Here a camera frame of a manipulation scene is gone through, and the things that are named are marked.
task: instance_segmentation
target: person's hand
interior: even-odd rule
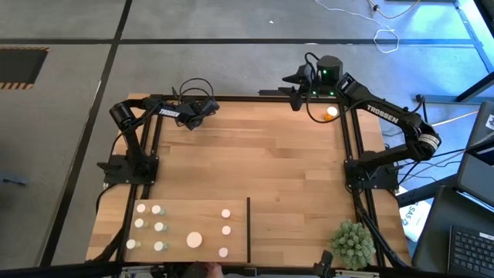
[[[218,263],[205,263],[208,275],[206,278],[223,278],[222,266]]]

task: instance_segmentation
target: white game piece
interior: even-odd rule
[[[156,242],[154,244],[154,251],[164,251],[168,249],[168,244],[162,242]]]
[[[139,205],[137,205],[137,212],[139,212],[139,213],[146,212],[146,205],[145,204],[139,204]]]
[[[168,230],[168,226],[163,224],[162,222],[156,222],[156,224],[154,224],[154,230],[156,232],[164,232]]]
[[[147,226],[147,222],[145,222],[143,219],[136,219],[136,221],[134,222],[134,225],[136,226],[136,228],[144,228]]]
[[[338,109],[336,107],[328,107],[327,113],[330,116],[335,117],[336,115],[338,115]]]
[[[202,243],[202,236],[198,232],[191,232],[187,236],[187,245],[191,248],[197,248]]]
[[[232,232],[232,228],[230,226],[223,226],[222,233],[223,235],[227,236]]]
[[[159,205],[153,205],[153,208],[151,209],[154,215],[163,215],[164,214],[164,209],[162,209]]]
[[[223,209],[222,210],[222,216],[223,216],[223,218],[226,218],[226,219],[229,218],[230,217],[230,211],[226,208]]]
[[[134,239],[127,240],[127,249],[134,249],[140,246],[140,242],[135,241]]]
[[[226,256],[228,256],[228,249],[226,249],[225,247],[220,248],[218,253],[221,258],[226,258]]]

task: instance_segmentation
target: green succulent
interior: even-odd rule
[[[358,270],[371,264],[376,253],[371,233],[361,223],[355,224],[350,220],[340,224],[330,239],[330,248],[348,270]]]

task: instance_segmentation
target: gray floor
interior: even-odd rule
[[[112,38],[124,6],[123,0],[89,1],[84,5],[62,0],[55,3],[0,2],[0,39]],[[325,3],[372,16],[364,0]],[[384,0],[379,4],[387,14],[395,14],[409,5]],[[19,14],[18,10],[23,11],[20,18],[14,16]],[[452,4],[423,3],[395,20],[374,17],[396,28],[401,38],[468,38]],[[123,37],[369,39],[376,29],[372,22],[322,10],[312,0],[143,0],[134,1]],[[488,36],[483,35],[482,39],[485,45],[492,43]],[[4,150],[0,153],[0,169],[29,180],[25,188],[0,187],[3,224],[0,269],[36,263],[42,236],[69,169],[108,49],[109,46],[51,46],[32,90],[0,90],[3,116],[0,123],[7,127],[4,128],[7,132],[0,137]],[[374,94],[401,106],[414,107],[412,97],[417,93],[457,95],[487,74],[471,46],[401,46],[388,55],[379,53],[374,46],[120,46],[54,263],[84,260],[93,228],[96,196],[103,180],[96,163],[107,159],[117,133],[107,113],[113,104],[125,99],[128,93],[170,93],[172,86],[179,86],[183,80],[195,76],[210,80],[218,94],[253,95],[258,90],[282,85],[281,77],[294,73],[307,51],[320,56],[338,56],[345,71]],[[429,122],[476,109],[477,106],[469,105],[429,104]],[[464,147],[474,119],[475,116],[467,117],[438,127],[443,139],[440,152]],[[381,126],[387,133],[396,130],[384,122]],[[385,140],[394,146],[400,144],[402,138],[386,137]],[[454,164],[421,175],[442,178],[457,167]],[[429,178],[413,178],[404,186],[410,189],[430,181]]]

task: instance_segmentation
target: black keyboard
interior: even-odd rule
[[[494,236],[452,226],[448,273],[494,278]]]

